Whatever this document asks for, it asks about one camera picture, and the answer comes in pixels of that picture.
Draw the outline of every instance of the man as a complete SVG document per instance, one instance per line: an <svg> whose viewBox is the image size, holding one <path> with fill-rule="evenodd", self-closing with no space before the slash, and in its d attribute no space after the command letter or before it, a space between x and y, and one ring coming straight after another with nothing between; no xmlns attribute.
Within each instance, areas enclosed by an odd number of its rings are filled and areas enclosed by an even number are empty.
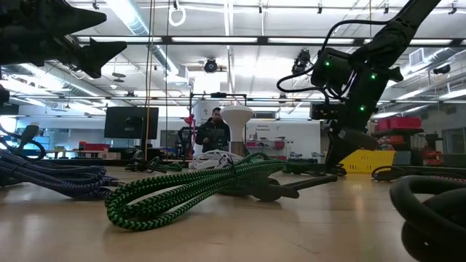
<svg viewBox="0 0 466 262"><path fill-rule="evenodd" d="M197 129L196 144L203 145L202 152L224 150L230 141L230 127L220 115L220 108L212 110L212 117Z"/></svg>

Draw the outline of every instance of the window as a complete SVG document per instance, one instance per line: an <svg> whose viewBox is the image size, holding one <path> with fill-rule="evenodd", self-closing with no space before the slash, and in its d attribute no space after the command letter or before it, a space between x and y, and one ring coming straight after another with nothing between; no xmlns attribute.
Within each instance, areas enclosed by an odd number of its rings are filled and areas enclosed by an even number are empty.
<svg viewBox="0 0 466 262"><path fill-rule="evenodd" d="M457 128L442 131L443 152L445 154L464 154L466 153L466 129Z"/></svg>

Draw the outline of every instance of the dark jacket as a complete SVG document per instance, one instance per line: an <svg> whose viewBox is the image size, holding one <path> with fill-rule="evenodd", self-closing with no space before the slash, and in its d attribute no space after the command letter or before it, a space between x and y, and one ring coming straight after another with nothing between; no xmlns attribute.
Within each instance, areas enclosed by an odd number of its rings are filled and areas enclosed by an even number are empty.
<svg viewBox="0 0 466 262"><path fill-rule="evenodd" d="M209 138L209 143L204 143L204 138ZM212 117L197 129L196 144L203 145L202 152L215 149L223 149L230 141L230 127L225 123L214 123Z"/></svg>

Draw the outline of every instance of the yellow bin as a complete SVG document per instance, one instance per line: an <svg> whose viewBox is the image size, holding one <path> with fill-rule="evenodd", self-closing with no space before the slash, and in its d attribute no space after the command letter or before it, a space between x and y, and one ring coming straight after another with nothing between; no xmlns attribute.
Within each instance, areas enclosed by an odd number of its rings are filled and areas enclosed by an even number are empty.
<svg viewBox="0 0 466 262"><path fill-rule="evenodd" d="M357 150L340 163L348 173L372 173L377 167L392 165L395 151Z"/></svg>

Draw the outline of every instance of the green braided cable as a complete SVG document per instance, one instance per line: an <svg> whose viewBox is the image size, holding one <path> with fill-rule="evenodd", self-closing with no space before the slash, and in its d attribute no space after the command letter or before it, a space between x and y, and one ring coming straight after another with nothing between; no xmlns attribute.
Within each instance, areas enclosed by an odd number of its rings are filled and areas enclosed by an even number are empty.
<svg viewBox="0 0 466 262"><path fill-rule="evenodd" d="M131 231L156 229L171 223L221 190L244 180L268 177L280 171L283 165L280 160L256 153L240 160L233 167L137 180L117 188L107 198L107 216L115 226ZM140 197L174 186L177 187L130 205Z"/></svg>

